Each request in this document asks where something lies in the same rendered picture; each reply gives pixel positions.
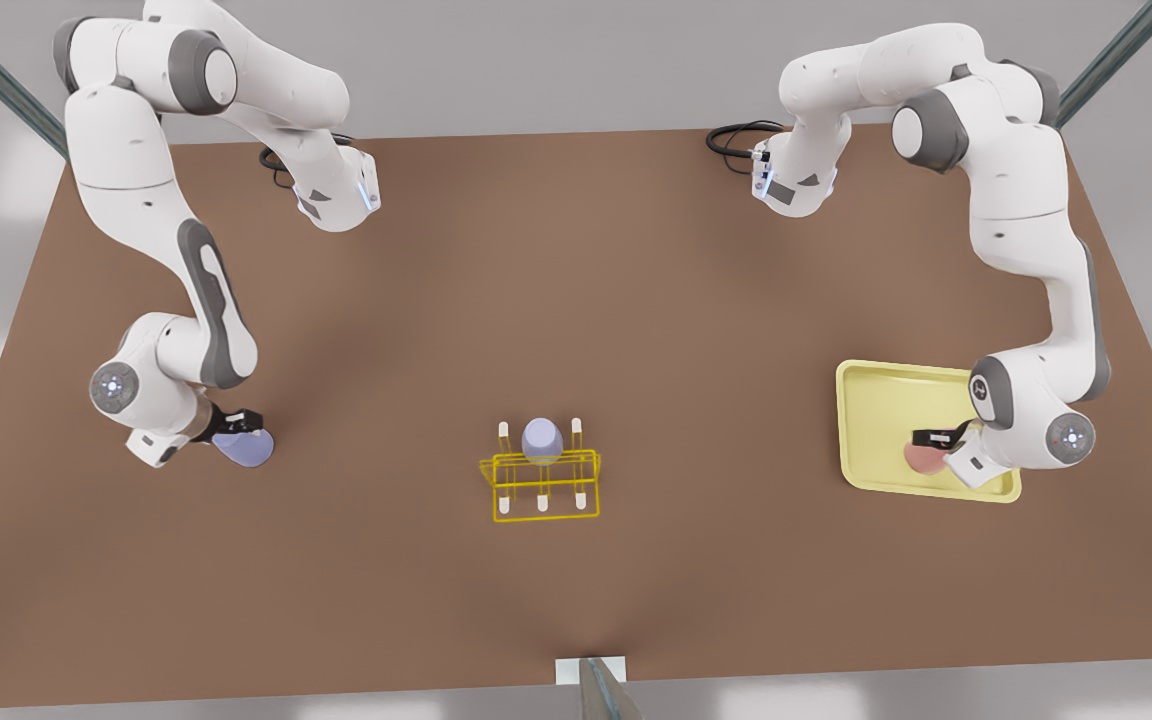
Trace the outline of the lavender cup with handle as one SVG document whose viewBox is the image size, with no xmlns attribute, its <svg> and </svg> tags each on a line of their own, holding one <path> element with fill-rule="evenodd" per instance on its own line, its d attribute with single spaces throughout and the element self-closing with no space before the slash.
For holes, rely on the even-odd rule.
<svg viewBox="0 0 1152 720">
<path fill-rule="evenodd" d="M 211 445 L 234 464 L 243 468 L 259 468 L 273 455 L 274 438 L 270 430 L 251 430 L 243 433 L 217 433 Z"/>
</svg>

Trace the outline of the pale yellow tray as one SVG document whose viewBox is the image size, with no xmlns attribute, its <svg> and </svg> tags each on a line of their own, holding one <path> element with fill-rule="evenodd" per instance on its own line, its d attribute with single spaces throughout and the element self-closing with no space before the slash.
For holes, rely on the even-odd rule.
<svg viewBox="0 0 1152 720">
<path fill-rule="evenodd" d="M 973 419 L 968 378 L 967 369 L 842 361 L 836 372 L 838 445 L 846 480 L 900 495 L 987 503 L 1020 498 L 1020 470 L 969 488 L 945 467 L 919 473 L 905 461 L 914 430 L 950 430 Z"/>
</svg>

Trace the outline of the silver frame post with foot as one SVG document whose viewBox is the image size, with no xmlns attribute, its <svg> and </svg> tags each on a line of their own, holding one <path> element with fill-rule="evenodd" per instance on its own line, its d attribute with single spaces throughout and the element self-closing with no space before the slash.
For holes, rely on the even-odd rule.
<svg viewBox="0 0 1152 720">
<path fill-rule="evenodd" d="M 644 720 L 626 691 L 626 655 L 558 659 L 558 685 L 579 687 L 579 720 Z"/>
</svg>

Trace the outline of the lavender cup on rack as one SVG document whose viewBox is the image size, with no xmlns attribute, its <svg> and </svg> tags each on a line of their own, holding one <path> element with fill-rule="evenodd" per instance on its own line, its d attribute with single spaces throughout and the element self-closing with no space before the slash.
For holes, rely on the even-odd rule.
<svg viewBox="0 0 1152 720">
<path fill-rule="evenodd" d="M 526 460 L 538 467 L 554 464 L 564 450 L 561 430 L 547 418 L 529 420 L 522 432 L 521 445 Z"/>
</svg>

